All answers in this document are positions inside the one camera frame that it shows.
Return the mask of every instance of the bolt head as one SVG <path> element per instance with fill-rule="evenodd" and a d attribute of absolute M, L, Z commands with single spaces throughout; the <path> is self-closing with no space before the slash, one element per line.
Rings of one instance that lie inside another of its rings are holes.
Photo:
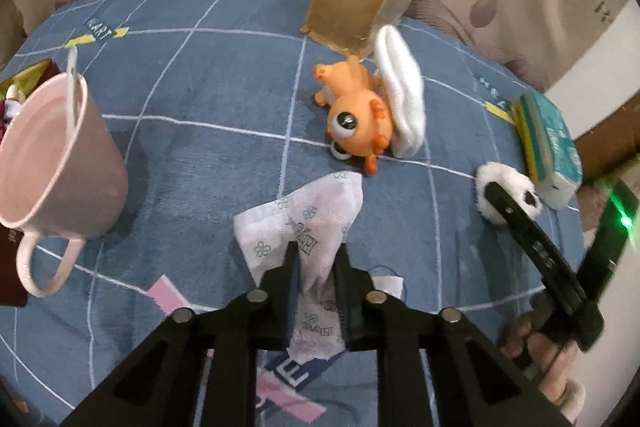
<path fill-rule="evenodd" d="M 386 293 L 381 292 L 380 290 L 373 290 L 372 292 L 367 293 L 367 301 L 371 304 L 382 304 L 386 301 Z"/>
<path fill-rule="evenodd" d="M 448 323 L 454 324 L 462 318 L 462 313 L 455 308 L 444 308 L 440 314 Z"/>
<path fill-rule="evenodd" d="M 269 297 L 268 293 L 266 291 L 260 290 L 260 289 L 251 290 L 246 295 L 247 300 L 249 302 L 252 302 L 252 303 L 265 302 L 268 297 Z"/>
<path fill-rule="evenodd" d="M 193 310 L 190 310 L 189 308 L 178 308 L 171 314 L 171 318 L 178 324 L 189 322 L 193 317 Z"/>

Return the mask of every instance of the orange plastic figure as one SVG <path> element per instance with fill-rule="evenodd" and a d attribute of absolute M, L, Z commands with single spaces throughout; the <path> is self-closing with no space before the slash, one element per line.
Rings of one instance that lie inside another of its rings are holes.
<path fill-rule="evenodd" d="M 334 140 L 331 152 L 339 160 L 364 157 L 364 171 L 378 172 L 376 156 L 389 146 L 394 124 L 384 100 L 373 91 L 380 86 L 354 55 L 343 62 L 318 64 L 314 76 L 322 90 L 314 96 L 320 106 L 330 105 L 327 134 Z"/>

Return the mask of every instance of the wall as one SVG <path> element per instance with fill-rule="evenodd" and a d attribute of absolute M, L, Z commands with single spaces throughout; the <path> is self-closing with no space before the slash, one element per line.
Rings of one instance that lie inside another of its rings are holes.
<path fill-rule="evenodd" d="M 640 90 L 640 7 L 629 0 L 591 49 L 546 92 L 575 139 Z"/>
<path fill-rule="evenodd" d="M 591 243 L 593 234 L 593 230 L 585 233 L 585 246 Z M 572 378 L 584 384 L 587 399 L 577 427 L 600 427 L 640 365 L 639 253 L 628 243 L 600 301 L 605 331 L 590 352 L 578 354 Z"/>
<path fill-rule="evenodd" d="M 584 57 L 546 95 L 574 138 L 607 118 L 640 90 L 640 7 L 630 0 Z M 593 231 L 585 234 L 585 245 Z M 587 390 L 577 427 L 600 427 L 640 365 L 640 252 L 629 243 L 600 309 L 606 329 L 580 353 L 574 378 Z"/>

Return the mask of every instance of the pink mug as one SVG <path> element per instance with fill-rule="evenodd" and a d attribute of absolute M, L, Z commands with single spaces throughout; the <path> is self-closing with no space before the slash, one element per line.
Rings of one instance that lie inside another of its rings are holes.
<path fill-rule="evenodd" d="M 27 99 L 0 143 L 0 223 L 21 229 L 18 277 L 46 297 L 68 279 L 87 239 L 106 233 L 127 198 L 127 170 L 86 81 L 78 75 L 76 126 L 67 143 L 66 73 Z M 31 277 L 31 257 L 47 235 L 68 239 L 60 266 L 44 288 Z"/>

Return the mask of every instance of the box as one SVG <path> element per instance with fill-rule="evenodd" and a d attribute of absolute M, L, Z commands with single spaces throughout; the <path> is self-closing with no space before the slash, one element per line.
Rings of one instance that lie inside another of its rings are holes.
<path fill-rule="evenodd" d="M 511 114 L 537 194 L 551 208 L 566 206 L 582 183 L 582 165 L 560 110 L 542 93 L 530 92 Z"/>

